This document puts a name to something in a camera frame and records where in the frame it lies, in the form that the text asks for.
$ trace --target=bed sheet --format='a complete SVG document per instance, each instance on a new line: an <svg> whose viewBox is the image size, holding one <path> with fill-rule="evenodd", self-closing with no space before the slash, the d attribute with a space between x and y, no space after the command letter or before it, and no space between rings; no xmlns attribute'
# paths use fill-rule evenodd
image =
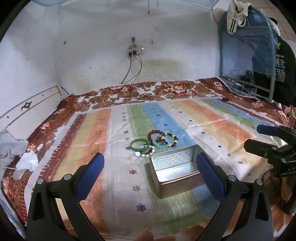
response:
<svg viewBox="0 0 296 241"><path fill-rule="evenodd" d="M135 239L149 229L162 240L195 240L218 203L206 185L158 199L149 158L137 158L129 150L130 141L146 137L153 129L170 131L179 138L175 148L197 143L227 174L253 182L267 168L267 162L246 153L244 141L251 138L281 145L280 139L259 135L256 126L288 125L275 105L236 96L215 78L140 83L136 87L111 87L71 96L36 130L28 150L34 150L40 142L46 144L38 154L38 167L33 173L26 172L18 182L9 171L3 180L6 196L24 221L39 177L59 180L101 152L105 167L87 199L81 202L100 233L108 239ZM222 97L230 101L225 103ZM278 211L278 202L277 196L272 202L275 236L291 219ZM59 208L69 232L73 232L61 203Z"/></svg>

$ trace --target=silver bolt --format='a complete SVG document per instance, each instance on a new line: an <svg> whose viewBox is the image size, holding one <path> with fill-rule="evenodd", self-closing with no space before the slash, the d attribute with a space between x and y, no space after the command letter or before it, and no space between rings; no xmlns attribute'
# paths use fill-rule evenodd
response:
<svg viewBox="0 0 296 241"><path fill-rule="evenodd" d="M70 180L71 178L72 178L72 175L71 174L66 174L64 176L64 180L66 180L66 181Z"/></svg>
<svg viewBox="0 0 296 241"><path fill-rule="evenodd" d="M229 175L228 179L234 182L237 178L234 175Z"/></svg>
<svg viewBox="0 0 296 241"><path fill-rule="evenodd" d="M262 185L263 184L263 182L260 179L257 179L256 182L257 182L258 185Z"/></svg>
<svg viewBox="0 0 296 241"><path fill-rule="evenodd" d="M39 179L37 180L37 183L38 183L38 184L42 184L42 183L43 183L43 181L44 181L44 179L43 179L43 178L39 178Z"/></svg>

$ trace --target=crumpled white tissue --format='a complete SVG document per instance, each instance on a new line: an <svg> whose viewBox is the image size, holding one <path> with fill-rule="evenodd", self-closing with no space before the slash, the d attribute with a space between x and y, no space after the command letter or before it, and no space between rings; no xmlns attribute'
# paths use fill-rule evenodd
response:
<svg viewBox="0 0 296 241"><path fill-rule="evenodd" d="M30 151L23 154L21 159L16 164L15 168L17 170L28 169L29 171L34 171L38 166L38 157L35 152Z"/></svg>

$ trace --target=open rectangular tin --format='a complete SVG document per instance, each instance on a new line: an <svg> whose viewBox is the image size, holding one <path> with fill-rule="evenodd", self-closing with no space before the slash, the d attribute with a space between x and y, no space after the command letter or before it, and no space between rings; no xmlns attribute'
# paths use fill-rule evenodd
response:
<svg viewBox="0 0 296 241"><path fill-rule="evenodd" d="M204 152L192 145L150 156L150 171L158 198L170 197L204 184L196 157Z"/></svg>

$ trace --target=white wall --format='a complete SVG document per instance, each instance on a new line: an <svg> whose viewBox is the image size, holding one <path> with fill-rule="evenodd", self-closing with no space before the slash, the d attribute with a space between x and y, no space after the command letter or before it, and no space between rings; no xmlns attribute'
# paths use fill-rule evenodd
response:
<svg viewBox="0 0 296 241"><path fill-rule="evenodd" d="M16 138L26 139L62 100L55 87L57 12L30 2L0 43L0 129L9 125ZM34 107L21 110L26 101Z"/></svg>
<svg viewBox="0 0 296 241"><path fill-rule="evenodd" d="M57 79L70 94L119 85L132 35L146 49L140 82L218 76L217 25L192 3L150 0L148 14L147 0L80 0L60 6L59 20ZM127 80L139 69L133 59Z"/></svg>
<svg viewBox="0 0 296 241"><path fill-rule="evenodd" d="M0 43L0 116L24 100L57 85L57 6L30 2Z"/></svg>

